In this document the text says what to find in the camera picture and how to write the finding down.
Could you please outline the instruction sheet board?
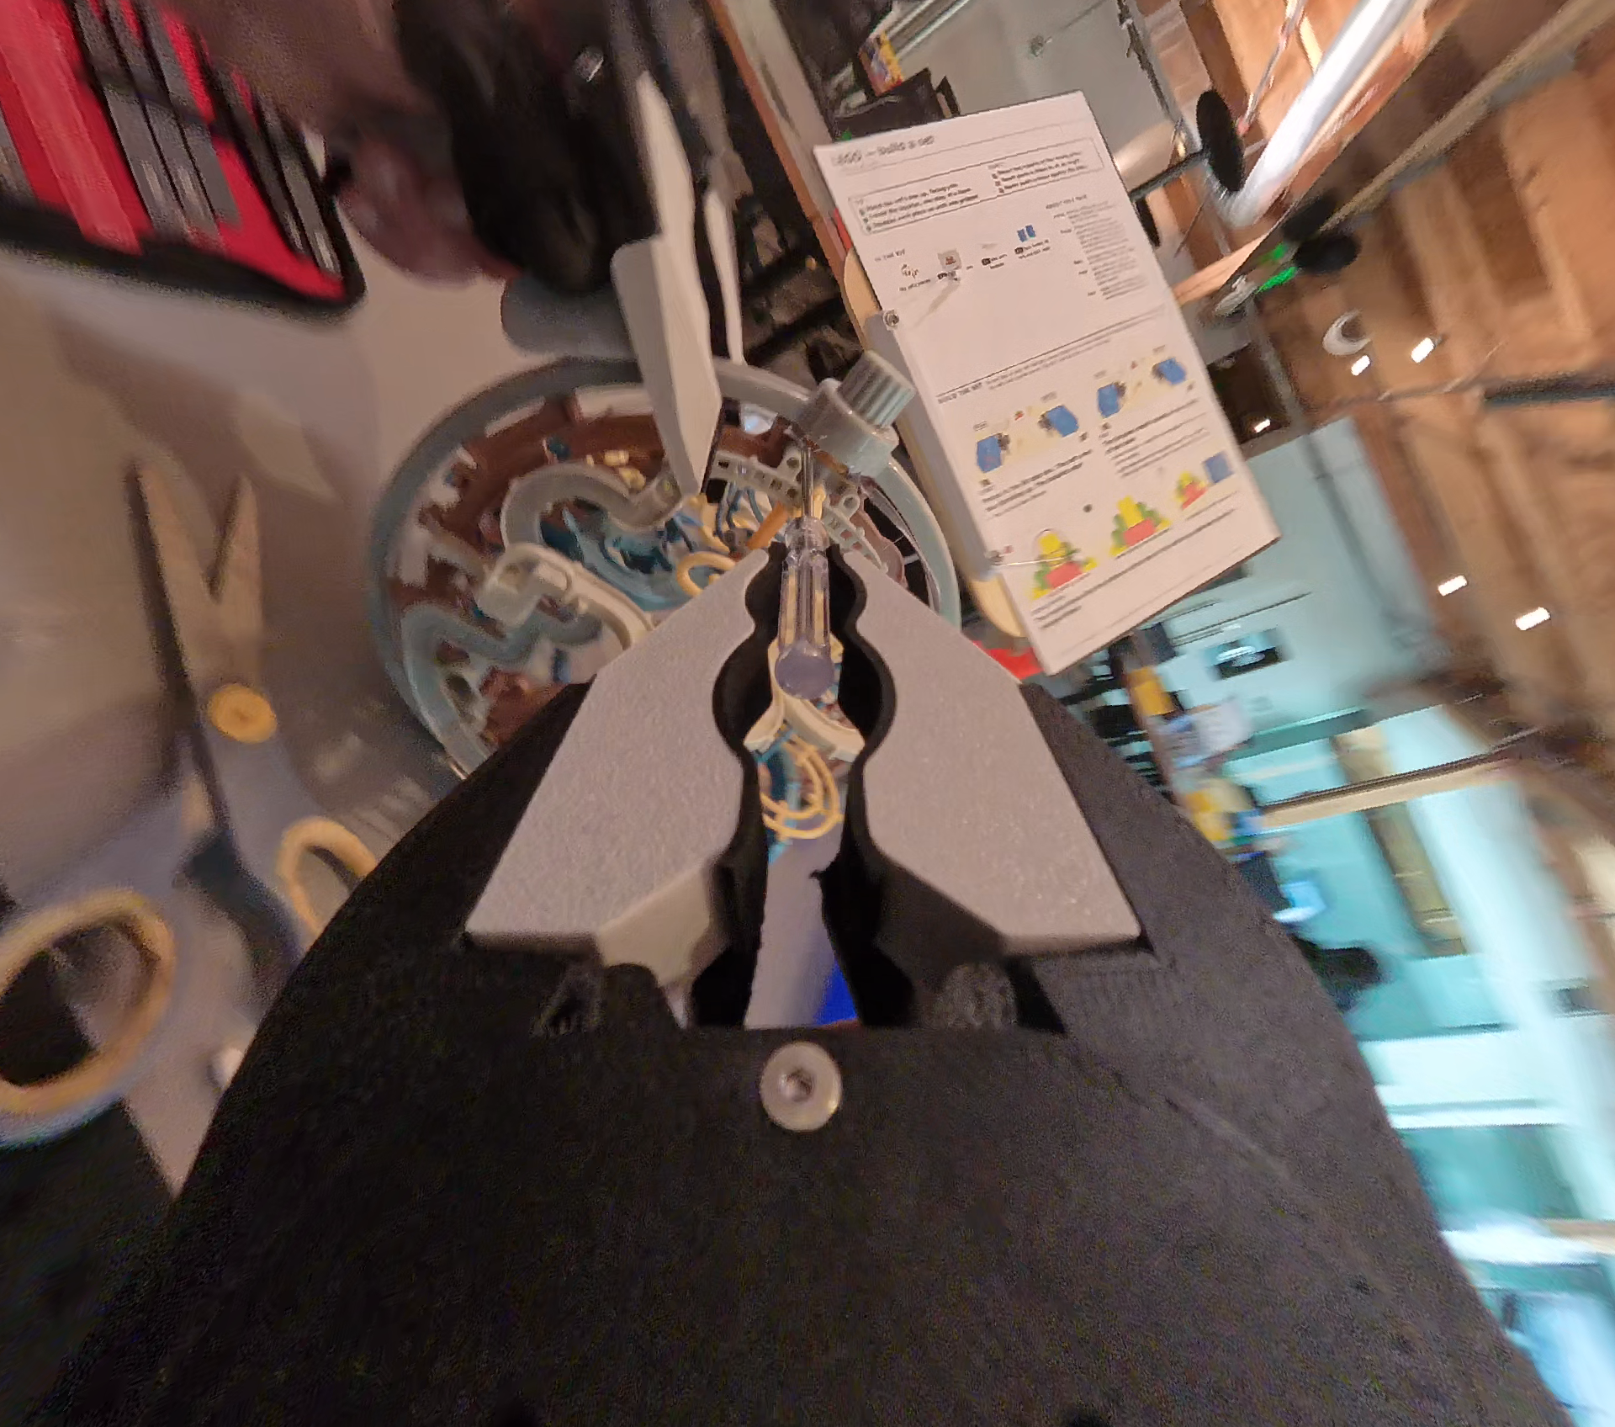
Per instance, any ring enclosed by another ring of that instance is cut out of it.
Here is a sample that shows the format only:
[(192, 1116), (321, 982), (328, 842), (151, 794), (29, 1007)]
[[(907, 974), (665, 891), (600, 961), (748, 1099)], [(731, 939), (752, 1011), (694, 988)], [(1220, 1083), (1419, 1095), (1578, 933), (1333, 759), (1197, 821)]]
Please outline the instruction sheet board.
[(1279, 539), (1078, 94), (814, 150), (958, 566), (1047, 673)]

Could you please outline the grey ribbed knob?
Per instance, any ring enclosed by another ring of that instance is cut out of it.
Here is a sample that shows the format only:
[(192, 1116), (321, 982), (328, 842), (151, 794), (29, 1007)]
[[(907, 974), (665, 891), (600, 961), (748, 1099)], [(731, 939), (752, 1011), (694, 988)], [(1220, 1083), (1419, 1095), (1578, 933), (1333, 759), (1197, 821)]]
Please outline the grey ribbed knob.
[(837, 399), (871, 428), (894, 428), (915, 389), (876, 350), (865, 350), (837, 381)]

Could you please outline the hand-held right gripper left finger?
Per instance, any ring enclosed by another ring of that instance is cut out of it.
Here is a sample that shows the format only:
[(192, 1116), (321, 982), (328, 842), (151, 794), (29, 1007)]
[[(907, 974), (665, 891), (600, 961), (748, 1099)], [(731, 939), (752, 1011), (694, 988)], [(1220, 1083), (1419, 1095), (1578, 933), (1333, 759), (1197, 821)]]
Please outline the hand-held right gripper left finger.
[(468, 914), (474, 945), (641, 967), (701, 1025), (752, 1002), (768, 879), (758, 762), (775, 564), (734, 570), (602, 667)]

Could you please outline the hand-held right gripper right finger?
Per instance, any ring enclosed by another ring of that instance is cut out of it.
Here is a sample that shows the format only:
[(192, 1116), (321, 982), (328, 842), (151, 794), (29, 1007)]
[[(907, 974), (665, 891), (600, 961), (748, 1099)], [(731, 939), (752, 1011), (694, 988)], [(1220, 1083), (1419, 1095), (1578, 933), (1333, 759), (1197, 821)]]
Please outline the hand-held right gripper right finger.
[(1141, 922), (1016, 681), (837, 550), (830, 619), (863, 747), (820, 885), (859, 1023), (915, 1027), (960, 968), (1137, 947)]

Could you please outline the grey orange scissors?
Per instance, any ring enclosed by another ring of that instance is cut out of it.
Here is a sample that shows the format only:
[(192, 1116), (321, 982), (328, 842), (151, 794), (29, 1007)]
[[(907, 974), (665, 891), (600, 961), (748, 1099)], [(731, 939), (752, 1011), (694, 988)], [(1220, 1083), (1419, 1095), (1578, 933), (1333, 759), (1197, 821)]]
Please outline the grey orange scissors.
[(169, 753), (155, 792), (85, 858), (4, 914), (4, 990), (62, 943), (113, 933), (138, 986), (118, 1027), (70, 1070), (4, 1077), (4, 1147), (58, 1140), (113, 1108), (161, 1052), (219, 1015), (249, 1033), (332, 918), (303, 875), (322, 858), (344, 893), (375, 852), (317, 807), (266, 692), (260, 527), (241, 477), (204, 558), (155, 465), (132, 469), (132, 527)]

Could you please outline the red tool case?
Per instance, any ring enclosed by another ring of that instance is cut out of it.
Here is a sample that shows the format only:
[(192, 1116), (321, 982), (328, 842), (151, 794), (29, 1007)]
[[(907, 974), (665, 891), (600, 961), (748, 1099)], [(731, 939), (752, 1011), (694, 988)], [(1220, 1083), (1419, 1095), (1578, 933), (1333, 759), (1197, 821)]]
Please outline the red tool case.
[(2, 239), (239, 307), (338, 319), (367, 294), (338, 173), (149, 0), (2, 0)]

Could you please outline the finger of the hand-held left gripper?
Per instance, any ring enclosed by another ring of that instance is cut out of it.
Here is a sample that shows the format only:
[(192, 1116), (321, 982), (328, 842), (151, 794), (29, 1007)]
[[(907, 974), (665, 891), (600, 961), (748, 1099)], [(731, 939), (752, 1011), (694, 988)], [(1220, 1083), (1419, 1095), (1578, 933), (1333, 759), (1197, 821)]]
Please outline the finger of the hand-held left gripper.
[(744, 364), (736, 185), (723, 152), (698, 154), (698, 282), (713, 356)]
[(680, 494), (698, 494), (711, 467), (721, 391), (696, 247), (696, 179), (672, 109), (649, 74), (635, 78), (630, 119), (653, 232), (616, 249), (610, 276), (663, 463)]

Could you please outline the marble maze ball toy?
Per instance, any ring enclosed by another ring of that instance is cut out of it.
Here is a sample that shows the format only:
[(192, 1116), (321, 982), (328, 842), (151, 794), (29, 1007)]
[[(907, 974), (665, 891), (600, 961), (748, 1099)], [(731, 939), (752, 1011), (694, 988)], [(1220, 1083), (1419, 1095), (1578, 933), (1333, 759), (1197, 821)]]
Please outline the marble maze ball toy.
[[(562, 360), (519, 374), (431, 428), (375, 510), (369, 624), (383, 669), (455, 776), (505, 747), (748, 554), (781, 558), (801, 447), (824, 490), (832, 549), (898, 582), (948, 622), (958, 582), (942, 533), (832, 376), (802, 389), (719, 362), (721, 416), (705, 488), (680, 494), (657, 420), (628, 399), (628, 364)], [(769, 852), (834, 834), (863, 739), (839, 710), (781, 694), (746, 737)]]

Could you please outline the clear-handled screwdriver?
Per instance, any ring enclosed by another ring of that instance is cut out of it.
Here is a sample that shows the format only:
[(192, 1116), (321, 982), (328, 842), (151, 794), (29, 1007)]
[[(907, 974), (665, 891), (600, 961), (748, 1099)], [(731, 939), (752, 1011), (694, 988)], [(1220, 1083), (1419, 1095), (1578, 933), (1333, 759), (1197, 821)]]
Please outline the clear-handled screwdriver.
[(777, 652), (773, 677), (781, 694), (818, 702), (837, 683), (832, 632), (832, 539), (824, 523), (824, 490), (814, 449), (801, 447), (799, 500), (777, 535), (781, 549)]

